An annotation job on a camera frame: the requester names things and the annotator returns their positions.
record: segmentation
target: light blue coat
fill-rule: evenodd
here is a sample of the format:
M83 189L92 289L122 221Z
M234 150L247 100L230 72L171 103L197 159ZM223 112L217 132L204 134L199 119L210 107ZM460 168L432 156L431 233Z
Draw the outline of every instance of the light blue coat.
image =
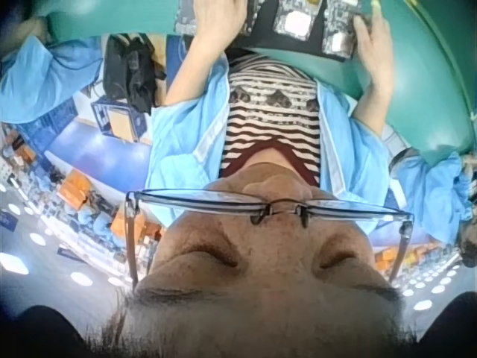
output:
M218 179L229 116L228 62L212 67L197 99L156 109L148 189L202 189ZM373 132L347 115L341 95L317 82L320 104L320 187L337 198L383 205L388 191L388 150ZM168 227L181 213L151 207ZM366 233L376 223L359 223Z
M421 156L405 158L396 169L414 223L435 239L453 245L461 221L472 218L470 178L455 152L436 166Z
M46 48L29 36L1 62L0 121L28 123L48 113L91 84L102 60L100 37Z

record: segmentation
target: striped shirt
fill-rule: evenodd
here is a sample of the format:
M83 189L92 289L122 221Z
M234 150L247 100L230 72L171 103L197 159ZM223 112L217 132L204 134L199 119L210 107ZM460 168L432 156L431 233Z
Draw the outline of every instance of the striped shirt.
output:
M221 177L275 148L310 185L320 183L317 86L303 72L251 54L230 64L230 114Z

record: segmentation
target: black bag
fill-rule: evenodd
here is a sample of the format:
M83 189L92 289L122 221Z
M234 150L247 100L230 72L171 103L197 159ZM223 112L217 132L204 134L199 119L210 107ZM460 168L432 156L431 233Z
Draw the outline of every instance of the black bag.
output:
M154 47L145 34L134 39L126 34L111 35L106 45L103 86L106 97L114 101L127 99L130 107L151 114L156 107L156 71L152 60Z

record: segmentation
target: circuit board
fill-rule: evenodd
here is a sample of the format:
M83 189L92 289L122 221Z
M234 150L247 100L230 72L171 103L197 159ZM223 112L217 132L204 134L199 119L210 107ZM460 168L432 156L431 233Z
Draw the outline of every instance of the circuit board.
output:
M312 31L322 0L280 0L274 31L306 41Z
M248 0L247 18L244 27L240 31L241 35L249 36L255 25L256 17L265 0ZM178 34L194 36L197 31L197 23L194 15L194 0L180 0L179 10L176 15L174 31Z
M356 34L353 17L361 15L362 0L327 0L323 32L323 52L345 59L351 58Z

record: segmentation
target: green surface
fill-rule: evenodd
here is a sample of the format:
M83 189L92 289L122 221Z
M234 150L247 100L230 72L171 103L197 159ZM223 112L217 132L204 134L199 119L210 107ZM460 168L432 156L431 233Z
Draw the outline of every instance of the green surface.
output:
M177 0L37 0L37 13L50 13L50 29L58 41L117 32L171 34ZM364 11L370 2L364 0ZM449 58L430 28L403 0L382 0L394 40L396 89L388 123L430 162L451 151L472 148L468 108ZM262 50L358 98L366 74L357 60L346 63Z
M429 26L455 70L455 79L471 113L476 107L477 1L419 0L408 1Z

